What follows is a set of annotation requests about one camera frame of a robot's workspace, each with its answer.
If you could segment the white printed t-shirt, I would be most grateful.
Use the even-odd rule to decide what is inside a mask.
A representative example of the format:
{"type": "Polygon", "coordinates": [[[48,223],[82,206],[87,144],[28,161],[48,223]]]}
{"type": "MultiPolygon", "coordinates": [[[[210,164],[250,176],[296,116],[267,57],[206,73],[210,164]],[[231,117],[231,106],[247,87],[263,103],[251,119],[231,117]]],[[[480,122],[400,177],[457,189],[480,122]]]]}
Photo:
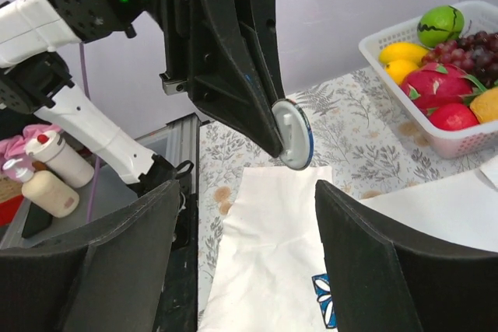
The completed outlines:
{"type": "Polygon", "coordinates": [[[331,176],[245,169],[200,330],[497,329],[497,190],[479,170],[362,201],[331,176]]]}

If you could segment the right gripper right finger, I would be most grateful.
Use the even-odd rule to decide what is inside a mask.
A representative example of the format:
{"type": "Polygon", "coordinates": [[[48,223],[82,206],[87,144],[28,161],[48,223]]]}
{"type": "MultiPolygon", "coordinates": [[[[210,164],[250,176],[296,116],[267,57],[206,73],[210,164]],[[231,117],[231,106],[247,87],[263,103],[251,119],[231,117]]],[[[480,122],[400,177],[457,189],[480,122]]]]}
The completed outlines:
{"type": "Polygon", "coordinates": [[[340,331],[495,331],[497,255],[438,239],[325,180],[315,211],[340,331]]]}

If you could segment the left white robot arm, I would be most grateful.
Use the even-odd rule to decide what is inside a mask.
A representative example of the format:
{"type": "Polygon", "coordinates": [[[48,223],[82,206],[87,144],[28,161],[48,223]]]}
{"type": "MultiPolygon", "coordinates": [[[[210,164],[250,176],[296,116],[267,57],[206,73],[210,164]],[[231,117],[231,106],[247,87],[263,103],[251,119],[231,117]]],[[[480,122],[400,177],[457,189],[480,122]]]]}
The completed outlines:
{"type": "Polygon", "coordinates": [[[59,126],[99,156],[137,195],[176,168],[125,134],[72,81],[58,48],[122,32],[149,14],[163,33],[168,89],[249,137],[283,150],[272,105],[284,97],[275,0],[15,0],[1,6],[1,101],[59,126]]]}

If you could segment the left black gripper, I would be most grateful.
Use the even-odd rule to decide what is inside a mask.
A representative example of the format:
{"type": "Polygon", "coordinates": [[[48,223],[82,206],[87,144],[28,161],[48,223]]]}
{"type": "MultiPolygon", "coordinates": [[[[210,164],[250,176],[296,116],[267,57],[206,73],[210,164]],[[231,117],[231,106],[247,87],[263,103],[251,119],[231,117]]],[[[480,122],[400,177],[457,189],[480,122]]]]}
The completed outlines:
{"type": "Polygon", "coordinates": [[[148,14],[163,32],[163,84],[179,83],[202,113],[279,156],[282,143],[272,105],[285,93],[276,0],[48,1],[84,44],[116,32],[133,38],[133,22],[148,14]]]}

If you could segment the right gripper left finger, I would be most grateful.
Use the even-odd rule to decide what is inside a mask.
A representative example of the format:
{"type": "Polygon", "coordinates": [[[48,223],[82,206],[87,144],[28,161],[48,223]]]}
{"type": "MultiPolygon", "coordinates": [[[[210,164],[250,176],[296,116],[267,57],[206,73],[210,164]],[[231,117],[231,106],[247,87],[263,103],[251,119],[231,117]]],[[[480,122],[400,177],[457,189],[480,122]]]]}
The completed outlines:
{"type": "Polygon", "coordinates": [[[151,331],[177,222],[169,181],[31,248],[1,252],[3,331],[151,331]]]}

